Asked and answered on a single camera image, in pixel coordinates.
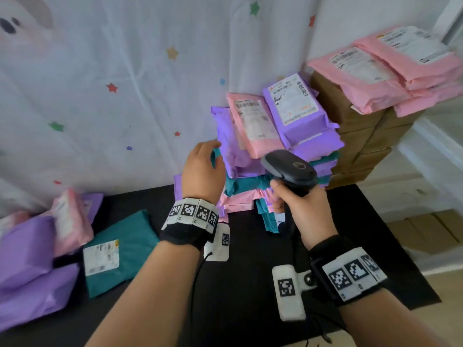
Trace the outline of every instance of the person's left arm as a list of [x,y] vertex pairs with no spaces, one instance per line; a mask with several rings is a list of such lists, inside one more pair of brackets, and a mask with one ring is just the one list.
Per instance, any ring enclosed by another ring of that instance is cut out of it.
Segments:
[[[225,167],[219,157],[214,169],[210,156],[219,146],[218,141],[208,141],[191,151],[182,173],[184,198],[217,204]],[[175,346],[199,257],[193,245],[160,241],[86,347]]]

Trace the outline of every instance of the beige floor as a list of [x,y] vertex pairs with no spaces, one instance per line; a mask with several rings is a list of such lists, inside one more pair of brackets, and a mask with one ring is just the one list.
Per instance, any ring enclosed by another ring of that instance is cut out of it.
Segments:
[[[414,310],[426,325],[443,337],[452,347],[463,346],[463,270],[435,274],[426,277],[442,303]],[[354,347],[352,338],[344,331],[330,334],[333,344],[327,344],[321,337],[311,339],[309,347]],[[287,347],[304,347],[306,341]]]

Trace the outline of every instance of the hand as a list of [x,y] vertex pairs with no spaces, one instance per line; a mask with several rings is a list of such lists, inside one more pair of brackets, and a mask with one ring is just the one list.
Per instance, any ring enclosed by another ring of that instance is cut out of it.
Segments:
[[333,223],[327,193],[320,186],[315,186],[304,197],[295,195],[279,180],[273,179],[270,181],[270,186],[275,195],[281,198],[273,204],[274,211],[283,213],[286,202],[291,209],[302,242],[308,250],[328,237],[338,234]]
[[225,164],[222,156],[211,163],[211,153],[220,147],[217,140],[200,142],[190,152],[182,172],[182,196],[202,198],[216,205],[225,185]]

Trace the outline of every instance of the black tabletop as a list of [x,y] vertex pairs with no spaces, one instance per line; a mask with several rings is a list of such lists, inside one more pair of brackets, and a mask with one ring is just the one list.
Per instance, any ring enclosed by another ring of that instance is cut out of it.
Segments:
[[[385,286],[408,308],[438,303],[440,299],[420,274],[387,226],[357,186],[328,191],[336,228],[349,236],[380,265],[389,279]],[[174,202],[174,187],[164,186],[106,197],[94,221],[95,232],[147,209],[156,232]],[[327,315],[342,323],[336,308],[322,304],[303,293],[308,319],[282,322],[278,314],[272,268],[293,264],[290,240],[264,230],[256,210],[229,214],[230,257],[227,262],[205,262],[196,283],[193,326],[189,312],[180,346],[236,346],[258,341],[262,346],[282,346],[320,335],[337,328],[312,312]],[[82,262],[82,252],[59,259],[55,266]],[[309,269],[307,252],[301,242],[295,251],[298,272]],[[0,334],[0,346],[81,347],[117,301],[128,283],[89,299],[83,271],[77,280],[68,306],[55,314],[15,327]]]

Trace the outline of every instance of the cartoon eye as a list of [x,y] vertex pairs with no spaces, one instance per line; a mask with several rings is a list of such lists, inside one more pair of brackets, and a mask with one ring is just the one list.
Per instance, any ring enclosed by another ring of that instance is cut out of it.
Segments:
[[0,27],[2,27],[2,29],[8,34],[16,33],[14,26],[12,26],[11,23],[6,19],[0,18]]

